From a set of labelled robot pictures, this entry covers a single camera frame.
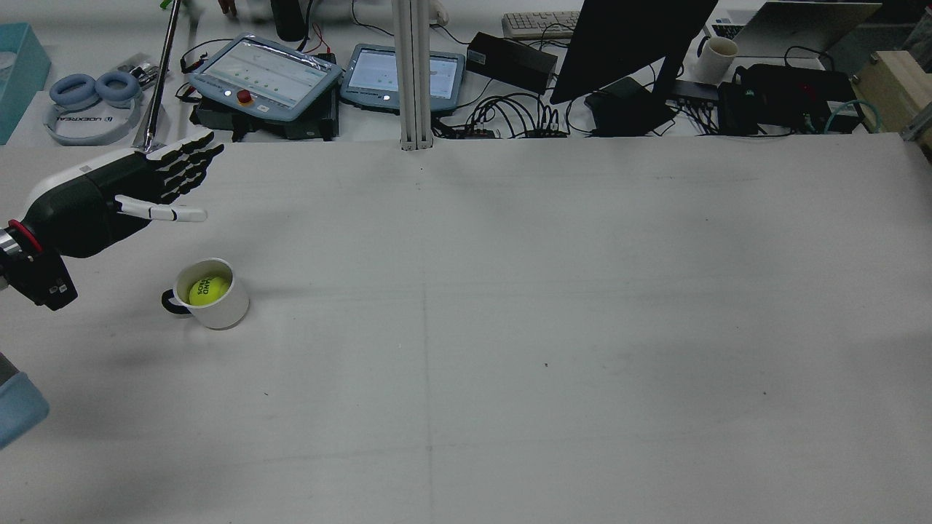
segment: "tennis ball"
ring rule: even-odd
[[[204,277],[191,286],[187,294],[187,303],[192,306],[206,306],[220,299],[230,288],[230,282],[220,275]]]

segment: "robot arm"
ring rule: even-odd
[[[24,217],[0,228],[0,291],[9,284],[58,310],[77,297],[63,256],[97,255],[152,220],[205,220],[203,210],[172,203],[203,182],[223,151],[212,139],[205,131],[149,154],[121,149],[42,181]],[[0,449],[47,414],[42,394],[0,353]]]

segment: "mug handle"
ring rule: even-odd
[[[702,37],[702,40],[699,40],[699,47],[696,48],[696,56],[697,56],[697,57],[701,57],[701,56],[702,56],[702,48],[703,48],[703,46],[706,44],[706,42],[707,42],[708,40],[709,40],[709,37],[708,37],[708,36],[703,36],[703,37]]]
[[[174,292],[171,289],[166,289],[165,293],[162,293],[162,307],[165,308],[167,312],[173,313],[176,315],[191,314],[191,310],[189,310],[185,306],[179,306],[178,304],[172,303],[171,300],[173,298],[174,298]]]

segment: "teal bin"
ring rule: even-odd
[[[11,67],[0,69],[0,145],[6,144],[37,91],[46,86],[51,62],[28,23],[0,24],[0,57],[16,53]]]

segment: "aluminum extrusion post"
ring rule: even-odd
[[[402,149],[433,146],[430,0],[392,0]]]

